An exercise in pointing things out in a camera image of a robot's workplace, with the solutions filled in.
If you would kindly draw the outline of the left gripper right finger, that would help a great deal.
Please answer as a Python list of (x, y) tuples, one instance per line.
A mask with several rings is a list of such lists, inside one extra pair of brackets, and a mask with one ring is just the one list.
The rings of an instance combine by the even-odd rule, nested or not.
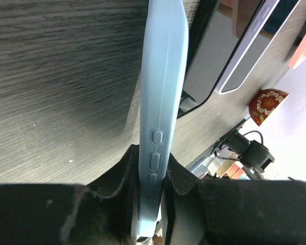
[(199, 179), (170, 157), (165, 244), (306, 244), (306, 182)]

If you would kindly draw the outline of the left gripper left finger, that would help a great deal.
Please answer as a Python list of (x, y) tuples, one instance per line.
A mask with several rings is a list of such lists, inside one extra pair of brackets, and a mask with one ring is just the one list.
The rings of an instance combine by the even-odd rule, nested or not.
[(0, 244), (135, 244), (138, 156), (88, 185), (0, 184)]

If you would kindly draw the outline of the light blue phone case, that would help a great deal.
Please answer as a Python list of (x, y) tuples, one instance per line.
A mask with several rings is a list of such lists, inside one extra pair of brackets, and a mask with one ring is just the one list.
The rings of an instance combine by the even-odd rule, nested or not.
[(189, 30), (182, 1), (150, 1), (140, 74), (137, 233), (152, 237), (184, 83)]

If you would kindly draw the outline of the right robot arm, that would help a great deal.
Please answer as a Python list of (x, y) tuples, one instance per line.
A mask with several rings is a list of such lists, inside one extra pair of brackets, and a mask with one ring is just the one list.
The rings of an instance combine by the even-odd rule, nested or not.
[[(229, 134), (224, 145), (214, 151), (214, 155), (216, 158), (222, 160), (239, 161), (243, 165), (243, 170), (249, 179), (263, 180), (262, 173), (265, 172), (265, 168), (269, 164), (274, 162), (274, 157), (268, 148), (264, 146), (262, 133), (257, 130), (253, 130), (252, 132), (259, 134), (259, 142), (256, 140), (248, 140), (245, 134), (241, 134), (238, 130), (235, 130)], [(230, 150), (236, 157), (226, 158), (220, 156), (223, 148)]]

